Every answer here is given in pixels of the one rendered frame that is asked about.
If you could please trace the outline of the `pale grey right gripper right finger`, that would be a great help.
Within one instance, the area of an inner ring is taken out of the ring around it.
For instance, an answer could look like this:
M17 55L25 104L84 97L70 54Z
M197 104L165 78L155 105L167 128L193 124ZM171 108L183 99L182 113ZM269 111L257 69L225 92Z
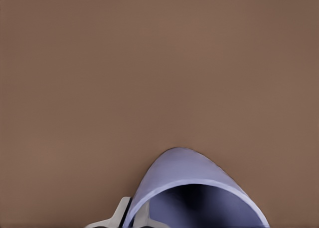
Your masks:
M163 228L163 223L150 217L150 202L145 202L135 215L133 228Z

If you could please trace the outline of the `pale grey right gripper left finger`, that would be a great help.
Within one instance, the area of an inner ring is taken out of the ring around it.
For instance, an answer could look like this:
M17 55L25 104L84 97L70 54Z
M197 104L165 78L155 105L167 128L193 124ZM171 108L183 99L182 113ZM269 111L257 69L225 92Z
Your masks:
M122 228L131 202L131 197L123 197L109 219L88 224L84 228Z

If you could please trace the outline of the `lavender blue cup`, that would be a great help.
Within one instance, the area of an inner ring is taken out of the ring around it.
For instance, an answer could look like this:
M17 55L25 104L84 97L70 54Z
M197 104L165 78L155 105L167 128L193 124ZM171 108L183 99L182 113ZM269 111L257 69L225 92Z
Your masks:
M142 206L170 228L269 228L260 208L209 158L189 148L163 152L145 173L123 227Z

